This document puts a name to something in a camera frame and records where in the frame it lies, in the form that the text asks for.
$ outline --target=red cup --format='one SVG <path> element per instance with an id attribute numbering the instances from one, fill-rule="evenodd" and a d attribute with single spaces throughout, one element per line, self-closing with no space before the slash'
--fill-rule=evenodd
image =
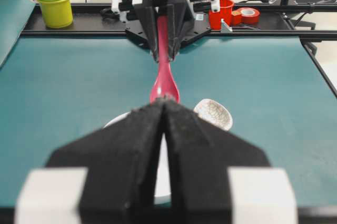
<path id="1" fill-rule="evenodd" d="M 220 11 L 209 11 L 209 21 L 212 29 L 221 29 L 221 19 L 230 25 L 232 21 L 232 9 L 234 2 L 231 0 L 220 0 Z"/>

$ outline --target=black mounting plate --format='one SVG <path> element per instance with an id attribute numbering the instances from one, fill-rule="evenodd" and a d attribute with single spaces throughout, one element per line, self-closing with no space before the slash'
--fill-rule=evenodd
<path id="1" fill-rule="evenodd" d="M 143 31 L 140 21 L 128 22 L 125 26 L 125 32 L 132 42 L 141 48 L 149 49 L 147 44 L 147 37 Z M 194 28 L 187 32 L 186 36 L 181 42 L 181 47 L 186 47 L 194 43 L 196 40 L 202 38 L 212 31 L 208 14 L 197 13 Z"/>

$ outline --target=red spoon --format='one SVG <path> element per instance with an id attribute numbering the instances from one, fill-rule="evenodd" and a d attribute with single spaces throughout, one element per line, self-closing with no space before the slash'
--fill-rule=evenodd
<path id="1" fill-rule="evenodd" d="M 172 97 L 179 103 L 180 95 L 175 83 L 168 59 L 167 17 L 160 16 L 157 20 L 159 64 L 158 75 L 150 94 L 150 102 L 159 97 Z"/>

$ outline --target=red tape roll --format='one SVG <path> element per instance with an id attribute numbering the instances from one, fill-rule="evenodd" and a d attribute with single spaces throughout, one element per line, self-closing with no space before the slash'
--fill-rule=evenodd
<path id="1" fill-rule="evenodd" d="M 255 8 L 241 7 L 237 9 L 242 15 L 242 23 L 254 24 L 259 21 L 260 12 Z"/>

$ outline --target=teal table surface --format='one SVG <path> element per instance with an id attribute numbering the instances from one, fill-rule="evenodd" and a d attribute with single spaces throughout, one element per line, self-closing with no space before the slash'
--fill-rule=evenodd
<path id="1" fill-rule="evenodd" d="M 29 0 L 0 0 L 0 68 L 16 43 L 35 3 Z"/>
<path id="2" fill-rule="evenodd" d="M 181 103 L 223 104 L 231 132 L 287 170 L 299 206 L 337 205 L 337 99 L 298 38 L 203 38 L 172 70 Z M 53 149 L 147 104 L 156 72 L 125 38 L 21 38 L 0 70 L 0 207 Z"/>

